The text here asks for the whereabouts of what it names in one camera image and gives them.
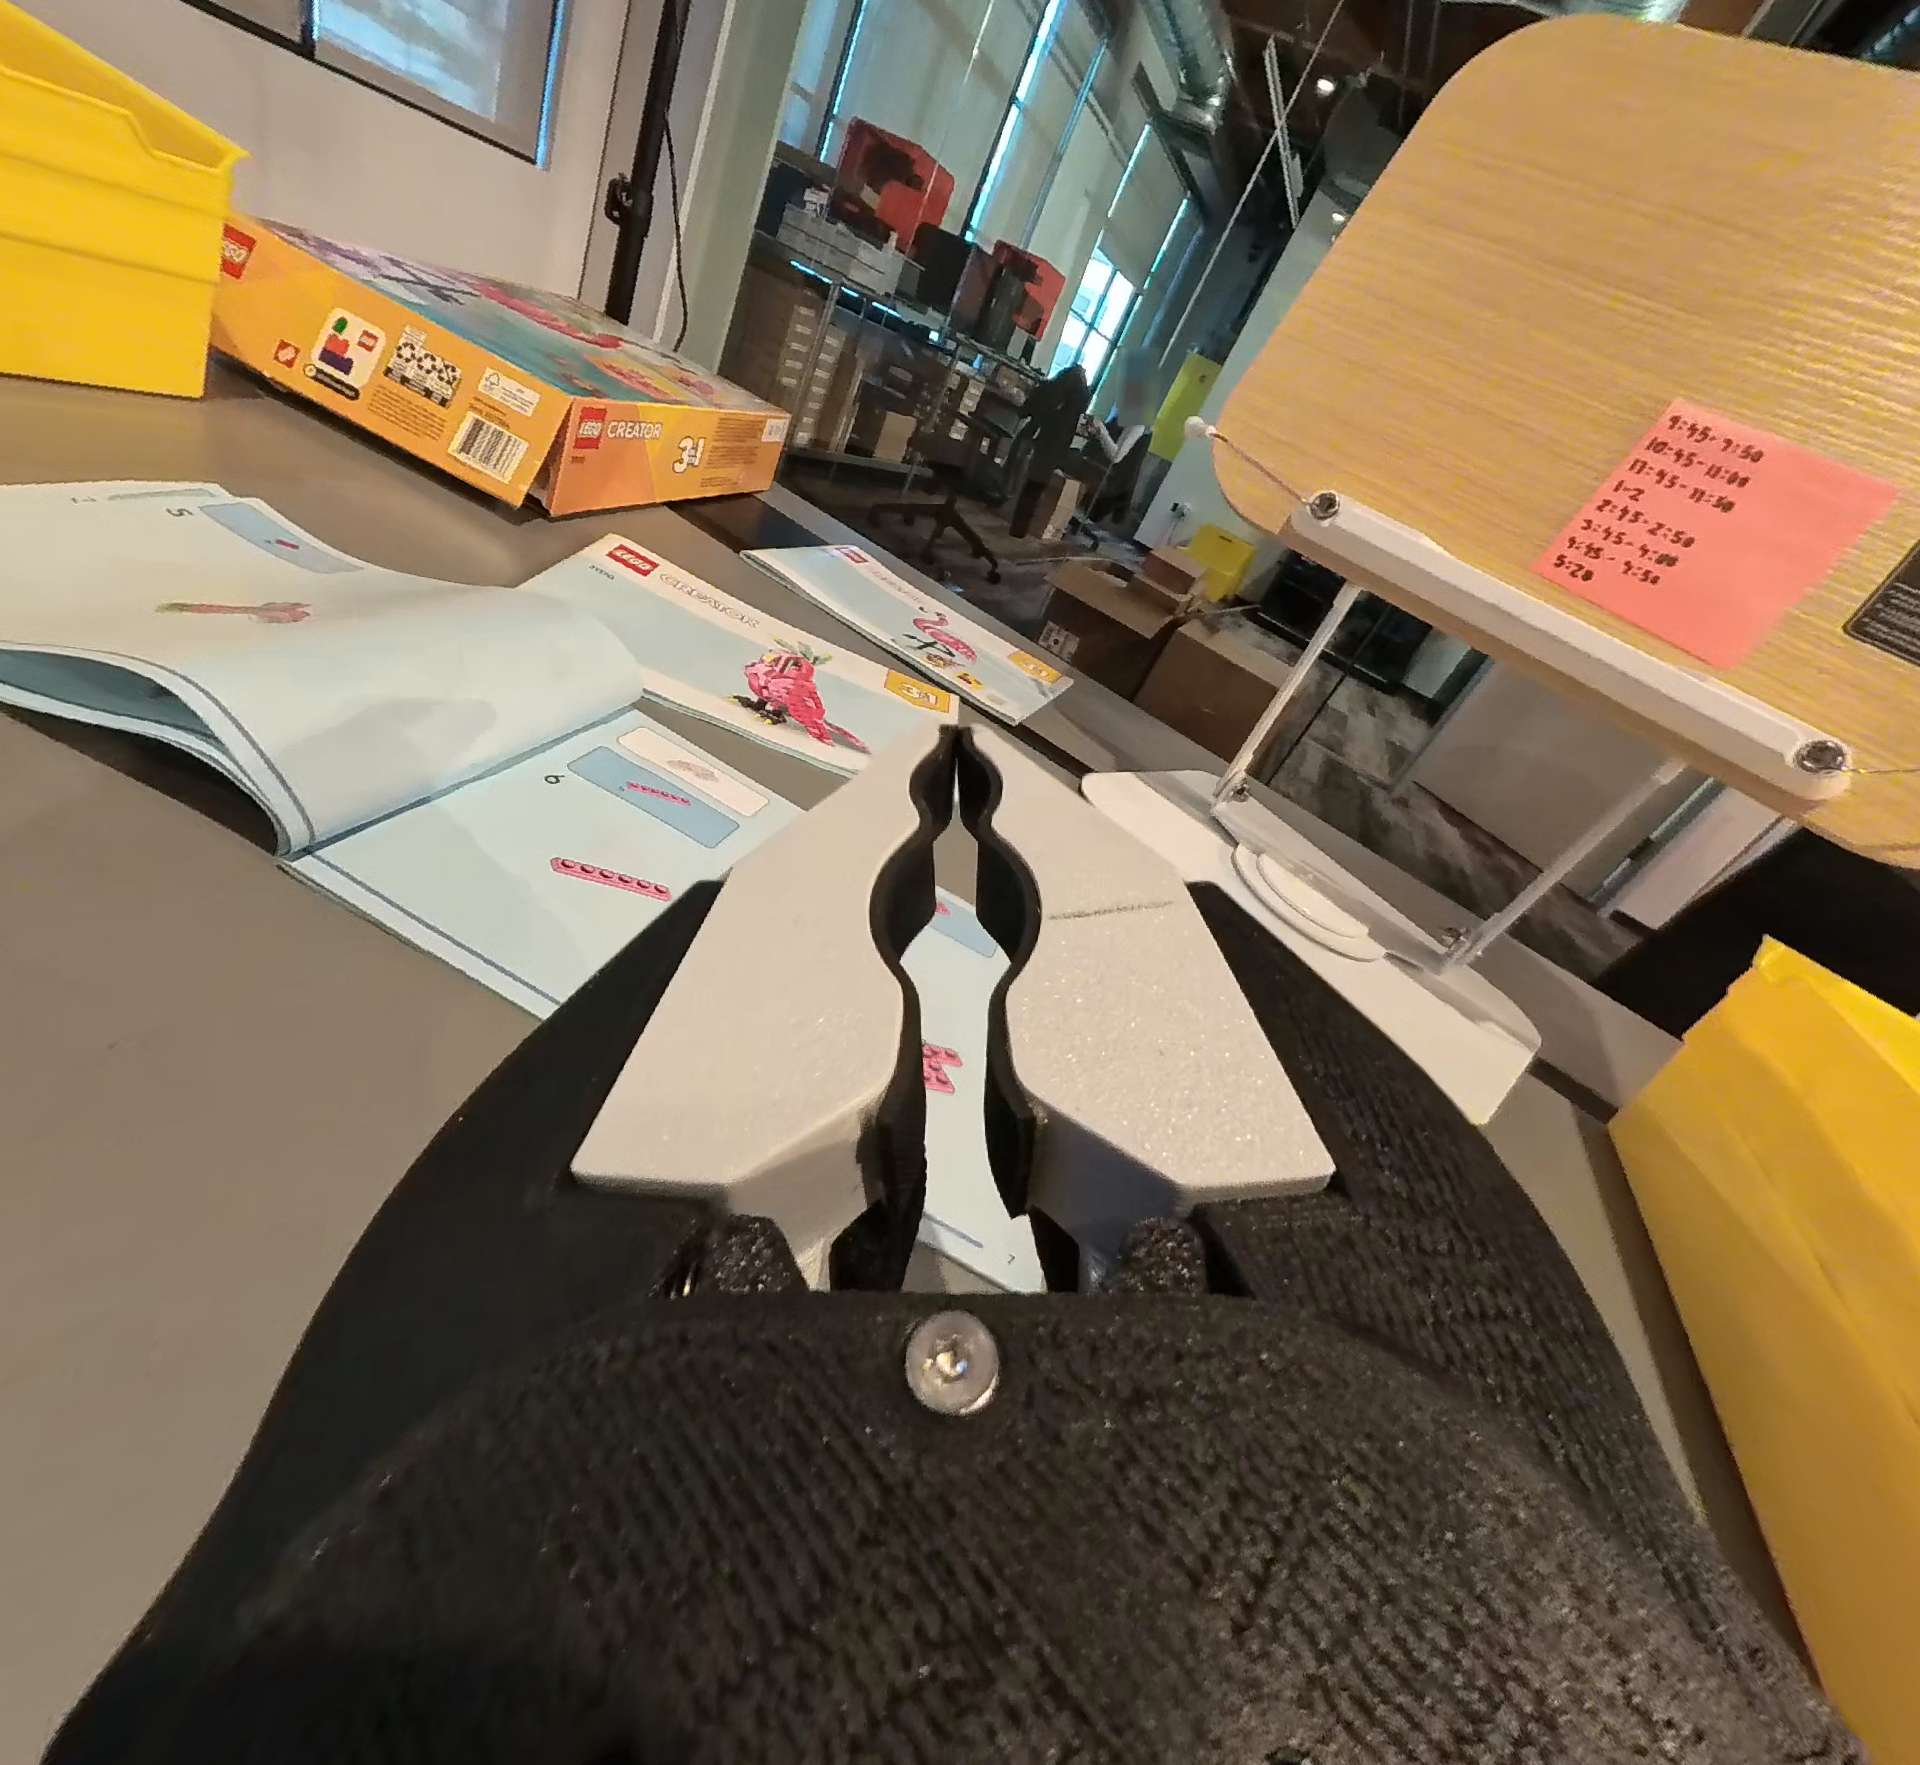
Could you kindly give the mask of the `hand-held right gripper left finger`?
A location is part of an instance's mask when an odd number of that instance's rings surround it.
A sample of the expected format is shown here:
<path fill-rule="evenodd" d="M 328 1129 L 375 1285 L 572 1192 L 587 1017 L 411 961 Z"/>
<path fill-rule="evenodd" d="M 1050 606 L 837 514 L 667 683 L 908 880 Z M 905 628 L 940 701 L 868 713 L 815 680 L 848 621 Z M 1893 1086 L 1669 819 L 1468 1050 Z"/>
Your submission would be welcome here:
<path fill-rule="evenodd" d="M 956 727 L 911 731 L 718 886 L 572 1159 L 604 1192 L 779 1226 L 897 1291 L 926 1202 L 920 996 Z"/>

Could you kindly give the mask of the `black office chair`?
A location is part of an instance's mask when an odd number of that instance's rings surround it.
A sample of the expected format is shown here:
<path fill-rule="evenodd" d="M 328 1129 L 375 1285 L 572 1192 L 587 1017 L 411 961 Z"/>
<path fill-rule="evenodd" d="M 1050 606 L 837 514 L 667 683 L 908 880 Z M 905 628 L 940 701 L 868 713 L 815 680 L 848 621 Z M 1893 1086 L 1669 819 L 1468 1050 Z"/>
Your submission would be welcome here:
<path fill-rule="evenodd" d="M 972 528 L 967 507 L 991 504 L 1013 514 L 1074 456 L 1088 398 L 1085 375 L 1071 366 L 1043 379 L 1019 403 L 991 385 L 983 387 L 972 409 L 940 403 L 909 443 L 909 469 L 930 475 L 933 499 L 903 494 L 878 504 L 877 517 L 894 517 L 903 528 L 926 523 L 916 557 L 922 573 L 942 568 L 942 542 L 952 540 L 986 584 L 1001 584 L 1002 561 Z"/>

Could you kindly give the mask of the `yellow plastic bin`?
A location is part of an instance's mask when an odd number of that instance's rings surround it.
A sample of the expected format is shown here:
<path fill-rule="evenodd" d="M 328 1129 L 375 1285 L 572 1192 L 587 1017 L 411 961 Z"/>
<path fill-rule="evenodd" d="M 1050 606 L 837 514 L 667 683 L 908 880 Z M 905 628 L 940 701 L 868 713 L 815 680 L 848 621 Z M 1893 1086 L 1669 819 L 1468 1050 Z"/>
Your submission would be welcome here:
<path fill-rule="evenodd" d="M 196 400 L 245 148 L 3 3 L 3 373 Z"/>
<path fill-rule="evenodd" d="M 1919 1759 L 1919 1025 L 1764 940 L 1611 1140 L 1819 1680 Z"/>

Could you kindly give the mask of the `yellow green panel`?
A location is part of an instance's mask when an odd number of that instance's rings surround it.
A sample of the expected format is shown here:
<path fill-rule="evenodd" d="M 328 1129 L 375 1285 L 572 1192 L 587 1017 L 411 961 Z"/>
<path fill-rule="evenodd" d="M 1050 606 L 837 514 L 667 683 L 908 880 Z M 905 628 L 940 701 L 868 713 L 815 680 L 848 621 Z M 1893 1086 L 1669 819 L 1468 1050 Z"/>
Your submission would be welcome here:
<path fill-rule="evenodd" d="M 1203 353 L 1189 353 L 1166 398 L 1153 414 L 1147 442 L 1153 457 L 1173 462 L 1179 456 L 1189 442 L 1189 422 L 1208 406 L 1219 370 L 1216 361 Z"/>

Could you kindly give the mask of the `light blue instruction booklet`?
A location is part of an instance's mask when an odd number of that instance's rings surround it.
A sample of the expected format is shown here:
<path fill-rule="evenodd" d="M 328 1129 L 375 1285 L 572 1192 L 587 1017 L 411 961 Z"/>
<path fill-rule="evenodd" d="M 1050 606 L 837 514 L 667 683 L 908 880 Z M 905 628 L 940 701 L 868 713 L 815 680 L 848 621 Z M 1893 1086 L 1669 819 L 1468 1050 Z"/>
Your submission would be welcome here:
<path fill-rule="evenodd" d="M 272 818 L 282 868 L 539 1017 L 522 1069 L 501 1074 L 547 1121 L 572 1189 L 684 1218 L 672 1250 L 761 1223 L 834 1289 L 772 1221 L 572 1175 L 718 886 L 809 811 L 651 699 L 606 624 L 522 587 L 381 569 L 213 487 L 4 488 L 4 704 L 217 767 Z M 902 961 L 926 1159 L 965 1124 L 986 1159 L 988 1001 L 1010 961 L 936 889 Z"/>

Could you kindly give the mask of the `pink sticky note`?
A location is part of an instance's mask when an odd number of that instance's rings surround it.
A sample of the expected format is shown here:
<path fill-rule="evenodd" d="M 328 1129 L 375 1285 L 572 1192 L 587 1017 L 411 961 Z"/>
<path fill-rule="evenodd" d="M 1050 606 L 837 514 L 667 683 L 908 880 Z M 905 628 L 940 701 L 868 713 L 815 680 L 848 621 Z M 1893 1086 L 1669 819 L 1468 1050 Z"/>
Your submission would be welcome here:
<path fill-rule="evenodd" d="M 1726 672 L 1895 504 L 1889 482 L 1675 398 L 1572 510 L 1531 573 Z"/>

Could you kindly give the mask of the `wooden book stand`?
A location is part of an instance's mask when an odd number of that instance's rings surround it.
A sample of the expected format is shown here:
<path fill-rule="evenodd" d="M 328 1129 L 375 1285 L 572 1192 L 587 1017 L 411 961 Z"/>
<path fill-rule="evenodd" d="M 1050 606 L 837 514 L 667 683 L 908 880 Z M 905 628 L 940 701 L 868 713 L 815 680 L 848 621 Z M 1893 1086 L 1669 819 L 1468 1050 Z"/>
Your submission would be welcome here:
<path fill-rule="evenodd" d="M 1255 749 L 1085 793 L 1211 882 L 1315 978 L 1305 912 L 1415 1058 L 1480 1076 L 1538 1050 L 1468 977 L 1638 804 L 1694 773 L 1828 843 L 1917 868 L 1917 668 L 1842 634 L 1917 547 L 1917 77 L 1675 24 L 1566 18 L 1453 77 L 1206 433 L 1236 514 L 1655 750 L 1648 779 L 1478 930 L 1365 925 L 1368 892 L 1247 801 Z M 1740 665 L 1713 672 L 1531 573 L 1675 398 L 1897 491 L 1893 510 Z"/>

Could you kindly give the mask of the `black stand pole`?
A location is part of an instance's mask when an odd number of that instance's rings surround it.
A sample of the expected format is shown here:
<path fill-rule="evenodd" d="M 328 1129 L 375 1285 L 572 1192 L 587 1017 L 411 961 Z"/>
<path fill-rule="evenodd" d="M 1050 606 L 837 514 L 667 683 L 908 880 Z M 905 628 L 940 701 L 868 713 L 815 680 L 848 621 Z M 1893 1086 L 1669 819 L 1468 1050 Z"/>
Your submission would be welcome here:
<path fill-rule="evenodd" d="M 634 157 L 624 174 L 609 180 L 603 202 L 615 228 L 606 311 L 621 323 L 632 323 L 634 316 L 639 267 L 653 228 L 655 185 L 693 4 L 693 0 L 659 3 L 651 68 L 637 118 Z"/>

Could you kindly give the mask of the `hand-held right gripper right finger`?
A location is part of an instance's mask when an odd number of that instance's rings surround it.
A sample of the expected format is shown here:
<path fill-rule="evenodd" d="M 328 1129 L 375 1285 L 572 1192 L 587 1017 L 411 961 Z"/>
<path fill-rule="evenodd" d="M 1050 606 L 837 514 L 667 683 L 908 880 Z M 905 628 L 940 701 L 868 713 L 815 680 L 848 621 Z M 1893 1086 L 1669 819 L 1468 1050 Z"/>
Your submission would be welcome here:
<path fill-rule="evenodd" d="M 1043 1285 L 1085 1287 L 1136 1225 L 1324 1192 L 1332 1155 L 1179 871 L 986 728 L 960 733 L 960 818 L 1010 961 L 988 1163 Z"/>

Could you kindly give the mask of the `instruction booklet with pink bird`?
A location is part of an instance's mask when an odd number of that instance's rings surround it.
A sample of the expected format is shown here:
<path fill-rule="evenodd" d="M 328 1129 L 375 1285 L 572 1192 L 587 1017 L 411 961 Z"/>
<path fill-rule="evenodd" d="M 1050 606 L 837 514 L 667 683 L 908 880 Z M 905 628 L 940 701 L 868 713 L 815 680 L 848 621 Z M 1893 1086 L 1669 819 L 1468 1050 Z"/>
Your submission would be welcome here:
<path fill-rule="evenodd" d="M 606 624 L 648 696 L 843 778 L 918 727 L 962 721 L 922 676 L 733 601 L 629 540 L 600 540 L 522 589 Z"/>

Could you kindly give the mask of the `black label sticker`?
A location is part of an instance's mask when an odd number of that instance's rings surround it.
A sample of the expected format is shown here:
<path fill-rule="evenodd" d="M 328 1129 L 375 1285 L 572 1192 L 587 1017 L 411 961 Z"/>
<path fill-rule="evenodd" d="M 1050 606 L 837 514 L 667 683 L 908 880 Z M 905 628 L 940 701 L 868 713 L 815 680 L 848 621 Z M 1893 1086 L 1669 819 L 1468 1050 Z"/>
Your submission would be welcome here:
<path fill-rule="evenodd" d="M 1919 560 L 1915 547 L 1842 627 L 1850 641 L 1895 658 L 1909 668 L 1920 665 Z"/>

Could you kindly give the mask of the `instruction booklet with flamingo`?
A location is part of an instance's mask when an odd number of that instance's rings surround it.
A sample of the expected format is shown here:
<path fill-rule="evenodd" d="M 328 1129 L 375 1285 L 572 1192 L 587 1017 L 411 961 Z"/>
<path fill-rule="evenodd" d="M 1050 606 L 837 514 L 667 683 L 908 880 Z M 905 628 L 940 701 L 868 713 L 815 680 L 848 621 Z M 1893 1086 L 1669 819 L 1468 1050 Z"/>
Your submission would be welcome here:
<path fill-rule="evenodd" d="M 1029 722 L 1074 683 L 986 630 L 948 591 L 905 581 L 864 547 L 758 547 L 742 560 L 997 722 Z"/>

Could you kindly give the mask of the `orange brick set box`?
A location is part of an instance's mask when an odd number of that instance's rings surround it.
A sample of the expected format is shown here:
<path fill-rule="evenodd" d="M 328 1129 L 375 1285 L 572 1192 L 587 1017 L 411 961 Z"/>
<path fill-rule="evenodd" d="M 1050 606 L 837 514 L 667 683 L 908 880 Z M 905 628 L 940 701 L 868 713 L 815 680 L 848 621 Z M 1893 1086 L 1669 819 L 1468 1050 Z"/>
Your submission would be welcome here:
<path fill-rule="evenodd" d="M 794 425 L 581 302 L 247 213 L 227 222 L 212 347 L 553 518 L 765 492 Z"/>

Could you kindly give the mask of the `red 3D printer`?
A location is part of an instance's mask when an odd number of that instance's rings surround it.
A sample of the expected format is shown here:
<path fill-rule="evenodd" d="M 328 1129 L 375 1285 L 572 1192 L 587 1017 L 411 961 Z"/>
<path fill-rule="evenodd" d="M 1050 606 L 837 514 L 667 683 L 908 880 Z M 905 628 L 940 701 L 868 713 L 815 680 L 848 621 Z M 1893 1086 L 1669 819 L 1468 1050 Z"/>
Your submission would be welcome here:
<path fill-rule="evenodd" d="M 1064 275 L 1016 243 L 971 247 L 950 305 L 968 337 L 1007 348 L 1013 337 L 1039 342 L 1064 292 Z"/>
<path fill-rule="evenodd" d="M 922 228 L 944 226 L 952 194 L 952 174 L 918 142 L 862 118 L 847 125 L 829 202 L 837 225 L 911 256 Z"/>

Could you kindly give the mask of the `cardboard box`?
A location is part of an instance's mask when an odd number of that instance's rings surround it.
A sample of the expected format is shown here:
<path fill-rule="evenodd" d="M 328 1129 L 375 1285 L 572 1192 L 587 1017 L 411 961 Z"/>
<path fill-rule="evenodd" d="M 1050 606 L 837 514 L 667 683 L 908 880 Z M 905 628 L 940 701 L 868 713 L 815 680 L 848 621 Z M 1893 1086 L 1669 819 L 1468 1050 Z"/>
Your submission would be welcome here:
<path fill-rule="evenodd" d="M 1136 697 L 1189 615 L 1164 596 L 1097 563 L 1072 561 L 1045 577 L 1038 645 L 1119 697 Z"/>
<path fill-rule="evenodd" d="M 1229 762 L 1292 677 L 1299 653 L 1233 617 L 1191 619 L 1158 648 L 1136 706 Z"/>

